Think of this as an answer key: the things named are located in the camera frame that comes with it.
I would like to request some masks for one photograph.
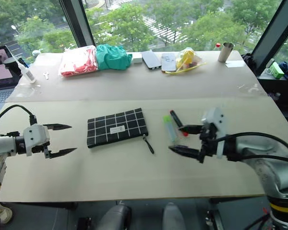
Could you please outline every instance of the floor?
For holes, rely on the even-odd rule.
[[[6,203],[14,211],[11,223],[3,230],[76,230],[78,218],[90,217],[94,229],[103,215],[114,205],[124,203],[132,209],[130,230],[161,230],[163,207],[173,202],[184,217],[187,230],[209,230],[206,212],[218,208],[226,230],[242,229],[264,214],[265,197],[227,201],[212,205],[208,199],[158,199],[81,202],[75,210]]]

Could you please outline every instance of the red plastic bag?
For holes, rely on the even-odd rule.
[[[97,70],[96,47],[84,46],[63,53],[59,74],[70,77]]]

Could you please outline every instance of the laptop screen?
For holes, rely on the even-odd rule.
[[[6,46],[0,46],[0,89],[12,88],[17,85],[19,76],[5,68],[3,62],[12,55]]]

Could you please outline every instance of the label on pouch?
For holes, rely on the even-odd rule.
[[[120,133],[125,131],[125,126],[117,126],[110,128],[110,134]]]

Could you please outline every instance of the white bottle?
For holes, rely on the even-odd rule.
[[[35,77],[33,76],[33,74],[31,73],[31,71],[25,67],[23,64],[17,62],[18,64],[18,68],[20,69],[21,73],[23,74],[23,76],[31,83],[33,84],[34,82],[36,82]]]

